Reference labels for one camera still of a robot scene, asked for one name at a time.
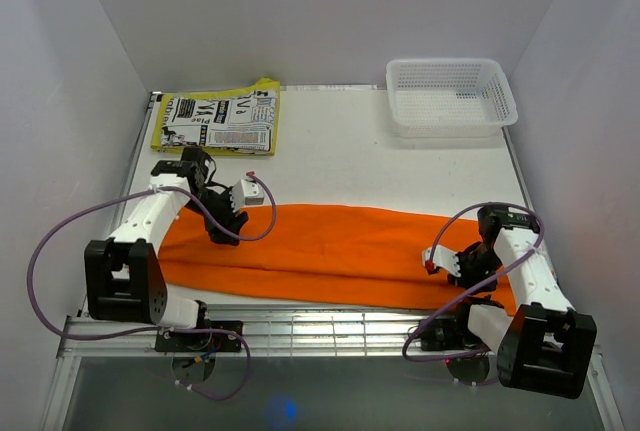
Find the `orange trousers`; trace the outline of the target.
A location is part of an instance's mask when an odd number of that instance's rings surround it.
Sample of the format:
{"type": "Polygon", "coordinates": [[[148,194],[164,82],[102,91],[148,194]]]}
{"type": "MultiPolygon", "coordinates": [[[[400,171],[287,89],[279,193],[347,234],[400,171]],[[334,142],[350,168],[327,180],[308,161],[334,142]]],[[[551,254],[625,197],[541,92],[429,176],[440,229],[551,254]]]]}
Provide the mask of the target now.
{"type": "Polygon", "coordinates": [[[243,228],[262,240],[210,241],[202,218],[184,210],[158,253],[166,282],[253,298],[389,308],[438,309],[460,294],[443,273],[427,274],[421,254],[446,220],[440,216],[338,205],[249,210],[243,228]]]}

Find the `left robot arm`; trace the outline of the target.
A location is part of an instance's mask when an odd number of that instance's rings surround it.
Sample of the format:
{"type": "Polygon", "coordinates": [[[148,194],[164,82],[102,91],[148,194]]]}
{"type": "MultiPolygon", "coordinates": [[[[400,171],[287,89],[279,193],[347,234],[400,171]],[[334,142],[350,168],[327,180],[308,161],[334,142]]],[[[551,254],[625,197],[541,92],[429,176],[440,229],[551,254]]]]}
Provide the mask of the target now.
{"type": "Polygon", "coordinates": [[[160,160],[150,172],[150,195],[105,240],[92,240],[84,252],[88,311],[95,320],[131,322],[177,329],[190,350],[205,348],[212,327],[200,304],[169,294],[157,253],[183,209],[215,220],[204,221],[212,242],[236,246],[248,221],[242,207],[262,200],[256,183],[241,179],[220,192],[210,175],[215,162],[202,149],[187,148],[179,160],[160,160]]]}

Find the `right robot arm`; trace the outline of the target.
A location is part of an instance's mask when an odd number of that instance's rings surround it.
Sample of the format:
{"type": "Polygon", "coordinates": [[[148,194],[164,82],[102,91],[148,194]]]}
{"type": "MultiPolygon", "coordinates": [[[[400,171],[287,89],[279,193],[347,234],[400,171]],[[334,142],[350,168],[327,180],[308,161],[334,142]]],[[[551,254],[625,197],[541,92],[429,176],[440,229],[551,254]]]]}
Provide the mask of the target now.
{"type": "Polygon", "coordinates": [[[575,310],[540,250],[543,226],[531,211],[482,204],[479,241],[454,252],[439,246],[436,267],[470,290],[467,312],[451,326],[464,348],[484,343],[509,388],[578,398],[597,336],[592,316],[575,310]]]}

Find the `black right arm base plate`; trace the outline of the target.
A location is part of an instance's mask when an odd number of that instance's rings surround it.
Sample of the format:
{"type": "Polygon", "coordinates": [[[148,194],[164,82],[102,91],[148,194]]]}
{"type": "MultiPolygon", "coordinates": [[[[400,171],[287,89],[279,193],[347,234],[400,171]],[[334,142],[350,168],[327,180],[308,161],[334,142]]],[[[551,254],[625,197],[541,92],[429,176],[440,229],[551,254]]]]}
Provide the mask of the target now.
{"type": "Polygon", "coordinates": [[[467,351],[479,349],[480,339],[465,331],[452,317],[438,318],[419,335],[422,351],[467,351]]]}

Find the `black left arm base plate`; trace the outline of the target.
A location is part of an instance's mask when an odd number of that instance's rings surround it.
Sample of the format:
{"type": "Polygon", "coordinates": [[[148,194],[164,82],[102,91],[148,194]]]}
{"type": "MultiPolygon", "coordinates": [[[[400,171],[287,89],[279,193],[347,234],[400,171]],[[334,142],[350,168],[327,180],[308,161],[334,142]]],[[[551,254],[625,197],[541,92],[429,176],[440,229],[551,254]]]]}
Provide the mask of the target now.
{"type": "Polygon", "coordinates": [[[236,337],[243,334],[244,323],[239,320],[206,320],[206,329],[218,330],[218,333],[177,333],[164,331],[156,336],[154,350],[164,353],[205,353],[208,351],[234,353],[241,350],[241,344],[236,337]]]}

